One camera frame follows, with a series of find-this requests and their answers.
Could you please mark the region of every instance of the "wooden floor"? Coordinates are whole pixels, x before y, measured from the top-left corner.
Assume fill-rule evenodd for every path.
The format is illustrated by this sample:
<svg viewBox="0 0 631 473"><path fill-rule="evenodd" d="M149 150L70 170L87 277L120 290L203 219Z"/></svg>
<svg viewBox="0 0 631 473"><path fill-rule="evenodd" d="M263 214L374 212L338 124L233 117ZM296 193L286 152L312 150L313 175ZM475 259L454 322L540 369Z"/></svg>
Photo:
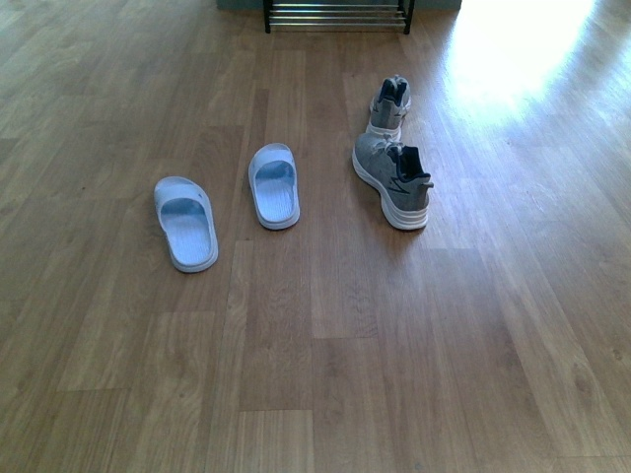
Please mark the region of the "wooden floor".
<svg viewBox="0 0 631 473"><path fill-rule="evenodd" d="M436 183L352 170L381 80ZM631 472L631 4L264 34L208 0L0 0L0 471ZM266 143L302 216L258 223ZM208 192L208 271L153 187Z"/></svg>

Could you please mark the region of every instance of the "shoe opening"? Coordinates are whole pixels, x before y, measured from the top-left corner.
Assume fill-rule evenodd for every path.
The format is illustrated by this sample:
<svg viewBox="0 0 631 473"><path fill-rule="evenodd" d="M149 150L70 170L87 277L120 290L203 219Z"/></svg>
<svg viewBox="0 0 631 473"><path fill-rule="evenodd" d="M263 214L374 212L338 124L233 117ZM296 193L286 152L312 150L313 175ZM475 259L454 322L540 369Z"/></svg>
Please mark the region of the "shoe opening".
<svg viewBox="0 0 631 473"><path fill-rule="evenodd" d="M423 171L418 148L410 146L403 146L402 148L392 147L388 150L388 154L396 163L396 173L401 182L411 182L418 178L429 180L432 177L431 174Z"/></svg>
<svg viewBox="0 0 631 473"><path fill-rule="evenodd" d="M382 85L382 91L379 95L379 101L393 101L396 106L401 106L403 94L407 90L407 84L402 82L397 84L393 79L385 79Z"/></svg>

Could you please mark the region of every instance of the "slide sandal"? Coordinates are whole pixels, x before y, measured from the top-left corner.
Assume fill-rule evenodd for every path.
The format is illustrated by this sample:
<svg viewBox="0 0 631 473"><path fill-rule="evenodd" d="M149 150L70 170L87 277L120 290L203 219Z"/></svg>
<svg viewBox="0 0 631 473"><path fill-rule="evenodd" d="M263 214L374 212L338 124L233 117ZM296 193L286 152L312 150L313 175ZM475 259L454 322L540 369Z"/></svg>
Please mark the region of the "slide sandal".
<svg viewBox="0 0 631 473"><path fill-rule="evenodd" d="M296 164L286 145L272 143L258 150L249 164L248 177L261 225L283 230L298 222Z"/></svg>
<svg viewBox="0 0 631 473"><path fill-rule="evenodd" d="M165 177L156 184L154 198L175 268L197 273L217 261L213 213L203 189L184 177Z"/></svg>

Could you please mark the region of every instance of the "floor plank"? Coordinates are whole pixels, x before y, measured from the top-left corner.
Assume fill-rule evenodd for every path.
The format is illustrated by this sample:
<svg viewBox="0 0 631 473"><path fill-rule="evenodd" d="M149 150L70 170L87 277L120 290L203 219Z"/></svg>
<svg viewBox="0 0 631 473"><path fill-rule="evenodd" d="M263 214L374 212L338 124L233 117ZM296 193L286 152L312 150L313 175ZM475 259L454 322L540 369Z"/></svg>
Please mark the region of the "floor plank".
<svg viewBox="0 0 631 473"><path fill-rule="evenodd" d="M314 341L315 471L394 471L374 339Z"/></svg>

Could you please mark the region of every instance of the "slipper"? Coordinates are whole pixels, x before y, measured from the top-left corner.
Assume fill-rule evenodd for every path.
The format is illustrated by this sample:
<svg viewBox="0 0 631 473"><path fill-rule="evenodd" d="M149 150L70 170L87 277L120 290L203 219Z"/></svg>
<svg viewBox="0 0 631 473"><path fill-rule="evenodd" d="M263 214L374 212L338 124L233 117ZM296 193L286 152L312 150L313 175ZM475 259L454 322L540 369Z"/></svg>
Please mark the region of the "slipper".
<svg viewBox="0 0 631 473"><path fill-rule="evenodd" d="M248 176L261 225L283 230L298 222L296 164L286 145L272 143L258 150L249 164Z"/></svg>
<svg viewBox="0 0 631 473"><path fill-rule="evenodd" d="M203 189L184 177L165 177L156 184L154 198L175 268L196 273L217 261L213 213Z"/></svg>

